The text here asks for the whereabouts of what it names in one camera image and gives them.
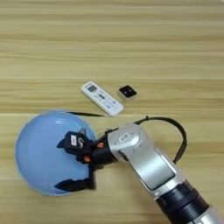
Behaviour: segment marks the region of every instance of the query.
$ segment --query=orange part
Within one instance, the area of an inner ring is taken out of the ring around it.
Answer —
[[[89,156],[85,156],[85,157],[84,157],[84,160],[85,160],[85,162],[87,162],[87,163],[89,163],[89,162],[91,161],[91,159],[90,159]]]
[[[103,143],[98,143],[98,144],[97,144],[97,148],[98,148],[98,149],[102,149],[103,147],[104,147],[104,144],[103,144]]]

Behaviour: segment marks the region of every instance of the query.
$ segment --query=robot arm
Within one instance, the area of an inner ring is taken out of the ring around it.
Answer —
[[[146,132],[138,125],[149,120],[167,121],[181,131],[184,141],[174,162],[155,147]],[[72,144],[73,135],[79,139],[80,145]],[[58,147],[76,155],[78,161],[89,164],[93,170],[117,161],[129,163],[172,224],[224,224],[174,164],[181,158],[186,148],[186,133],[182,126],[171,118],[146,117],[139,122],[108,131],[93,143],[83,133],[68,132]],[[84,182],[75,183],[78,185],[76,190],[84,189],[86,183]]]

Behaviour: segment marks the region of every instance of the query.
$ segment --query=silver robot arm segment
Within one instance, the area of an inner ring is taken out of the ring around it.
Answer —
[[[108,133],[108,147],[118,161],[131,165],[172,224],[224,224],[141,126],[132,123]]]

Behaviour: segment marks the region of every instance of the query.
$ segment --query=blue bowl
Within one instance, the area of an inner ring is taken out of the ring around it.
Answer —
[[[38,115],[24,126],[16,142],[15,159],[19,172],[31,188],[44,195],[68,195],[69,192],[55,186],[66,179],[89,177],[86,164],[57,148],[68,131],[80,129],[86,129],[87,137],[95,140],[88,124],[66,111]]]

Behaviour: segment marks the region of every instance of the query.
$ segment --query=table surface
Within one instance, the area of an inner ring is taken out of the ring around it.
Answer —
[[[189,146],[178,167],[224,214],[224,3],[220,0],[0,1],[0,221],[3,224],[169,223],[126,164],[97,172],[97,191],[46,197],[14,163],[27,121],[46,109],[103,112],[81,85],[138,97],[114,118],[88,118],[97,135],[145,115],[170,116]],[[143,127],[174,156],[169,124]]]

